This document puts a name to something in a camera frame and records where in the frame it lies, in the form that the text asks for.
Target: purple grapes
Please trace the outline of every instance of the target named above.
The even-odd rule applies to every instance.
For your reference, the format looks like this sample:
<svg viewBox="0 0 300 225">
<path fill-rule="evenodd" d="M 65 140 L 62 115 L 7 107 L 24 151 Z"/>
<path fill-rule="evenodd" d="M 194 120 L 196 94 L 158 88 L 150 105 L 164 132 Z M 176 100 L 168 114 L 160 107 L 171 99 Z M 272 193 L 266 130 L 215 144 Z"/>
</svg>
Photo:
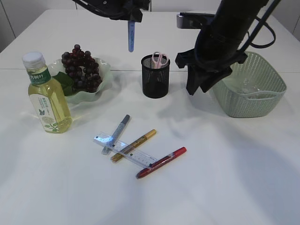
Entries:
<svg viewBox="0 0 300 225">
<path fill-rule="evenodd" d="M 102 80 L 99 75 L 99 64 L 92 58 L 90 51 L 84 52 L 80 45 L 75 45 L 71 53 L 65 52 L 61 58 L 66 73 L 74 81 L 75 91 L 83 90 L 90 93 L 97 91 Z"/>
</svg>

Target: black mesh pen holder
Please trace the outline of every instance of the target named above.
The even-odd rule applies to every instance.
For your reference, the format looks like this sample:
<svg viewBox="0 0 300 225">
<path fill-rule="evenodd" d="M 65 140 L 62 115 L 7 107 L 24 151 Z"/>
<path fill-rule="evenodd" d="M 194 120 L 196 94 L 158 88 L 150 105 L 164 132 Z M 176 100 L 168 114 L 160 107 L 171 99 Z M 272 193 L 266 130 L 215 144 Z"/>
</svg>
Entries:
<svg viewBox="0 0 300 225">
<path fill-rule="evenodd" d="M 162 64 L 167 62 L 167 58 L 163 56 Z M 142 91 L 149 98 L 162 98 L 169 91 L 169 72 L 170 60 L 160 69 L 155 69 L 155 63 L 152 55 L 147 55 L 142 59 Z"/>
</svg>

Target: white bottle cap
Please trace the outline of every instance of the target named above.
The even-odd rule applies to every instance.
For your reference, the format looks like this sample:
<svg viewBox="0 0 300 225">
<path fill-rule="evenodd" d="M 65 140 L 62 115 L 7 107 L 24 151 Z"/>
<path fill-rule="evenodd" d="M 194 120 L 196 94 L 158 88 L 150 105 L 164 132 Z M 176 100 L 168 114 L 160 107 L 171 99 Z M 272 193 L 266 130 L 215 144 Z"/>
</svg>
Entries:
<svg viewBox="0 0 300 225">
<path fill-rule="evenodd" d="M 46 65 L 46 61 L 40 52 L 30 52 L 23 56 L 23 64 L 27 69 L 40 69 Z"/>
</svg>

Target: white table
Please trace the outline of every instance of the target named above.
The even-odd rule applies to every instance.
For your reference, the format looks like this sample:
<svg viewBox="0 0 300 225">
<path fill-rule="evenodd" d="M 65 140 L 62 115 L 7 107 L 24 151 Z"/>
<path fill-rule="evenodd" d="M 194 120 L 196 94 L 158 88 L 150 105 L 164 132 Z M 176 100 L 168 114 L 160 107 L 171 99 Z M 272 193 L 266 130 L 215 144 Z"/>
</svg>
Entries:
<svg viewBox="0 0 300 225">
<path fill-rule="evenodd" d="M 23 69 L 22 56 L 34 50 L 51 63 L 78 43 L 93 56 L 110 62 L 113 70 L 139 71 L 145 55 L 161 51 L 169 55 L 171 71 L 182 71 L 175 64 L 177 53 L 194 48 L 199 30 L 177 29 L 176 15 L 145 12 L 143 22 L 136 24 L 135 51 L 129 53 L 127 22 L 112 21 L 87 10 L 47 10 L 0 54 L 0 68 Z M 300 72 L 299 41 L 273 16 L 268 23 L 276 32 L 276 43 L 268 49 L 249 50 L 261 54 L 278 72 Z M 271 33 L 264 28 L 255 43 L 271 40 Z"/>
</svg>

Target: green leaf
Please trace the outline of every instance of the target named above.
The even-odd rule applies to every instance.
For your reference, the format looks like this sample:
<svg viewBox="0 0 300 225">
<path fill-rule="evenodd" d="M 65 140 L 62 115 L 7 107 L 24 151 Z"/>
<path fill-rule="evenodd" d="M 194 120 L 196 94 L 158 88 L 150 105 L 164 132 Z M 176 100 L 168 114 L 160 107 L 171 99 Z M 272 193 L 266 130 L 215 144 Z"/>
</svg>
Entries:
<svg viewBox="0 0 300 225">
<path fill-rule="evenodd" d="M 53 78 L 56 79 L 61 84 L 61 87 L 62 87 L 62 90 L 64 91 L 65 96 L 70 96 L 70 95 L 75 94 L 75 92 L 72 89 L 74 81 L 67 74 L 65 74 L 63 72 L 59 72 Z"/>
</svg>

